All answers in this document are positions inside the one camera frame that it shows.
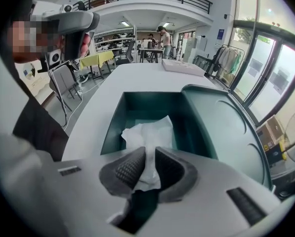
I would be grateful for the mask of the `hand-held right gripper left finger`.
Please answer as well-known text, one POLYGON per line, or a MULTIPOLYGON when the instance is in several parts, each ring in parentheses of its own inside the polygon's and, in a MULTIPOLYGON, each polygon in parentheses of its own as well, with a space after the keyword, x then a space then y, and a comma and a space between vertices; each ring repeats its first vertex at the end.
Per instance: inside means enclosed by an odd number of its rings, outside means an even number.
POLYGON ((145 169, 145 148, 140 147, 104 165, 99 180, 113 196, 129 199, 145 169))

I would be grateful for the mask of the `person's left hand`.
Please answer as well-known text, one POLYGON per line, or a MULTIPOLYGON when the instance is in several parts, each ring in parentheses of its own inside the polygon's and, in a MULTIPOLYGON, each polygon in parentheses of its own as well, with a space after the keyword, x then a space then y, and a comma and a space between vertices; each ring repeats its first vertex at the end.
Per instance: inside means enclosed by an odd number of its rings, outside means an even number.
POLYGON ((80 49, 80 55, 79 55, 80 58, 84 57, 87 54, 90 41, 91 41, 91 37, 89 36, 89 34, 85 34, 82 45, 81 45, 81 49, 80 49))

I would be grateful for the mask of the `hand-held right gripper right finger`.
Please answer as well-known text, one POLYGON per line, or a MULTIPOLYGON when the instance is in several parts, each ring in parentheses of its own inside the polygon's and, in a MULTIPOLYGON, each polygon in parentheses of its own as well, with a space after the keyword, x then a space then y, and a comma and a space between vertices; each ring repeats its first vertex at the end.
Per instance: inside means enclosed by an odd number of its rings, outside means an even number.
POLYGON ((162 147, 155 148, 155 167, 161 183, 159 203, 183 200, 198 180, 193 164, 162 147))

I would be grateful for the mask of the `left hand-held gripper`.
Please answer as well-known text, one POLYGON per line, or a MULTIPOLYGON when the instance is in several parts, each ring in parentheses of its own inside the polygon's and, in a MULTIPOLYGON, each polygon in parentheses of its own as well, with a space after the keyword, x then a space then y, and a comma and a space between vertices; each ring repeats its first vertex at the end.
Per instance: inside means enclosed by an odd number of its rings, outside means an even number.
POLYGON ((82 55, 82 45, 86 34, 99 23, 97 13, 77 10, 69 4, 55 4, 36 0, 31 8, 31 22, 35 26, 38 40, 35 48, 41 53, 41 69, 46 73, 66 61, 82 55))

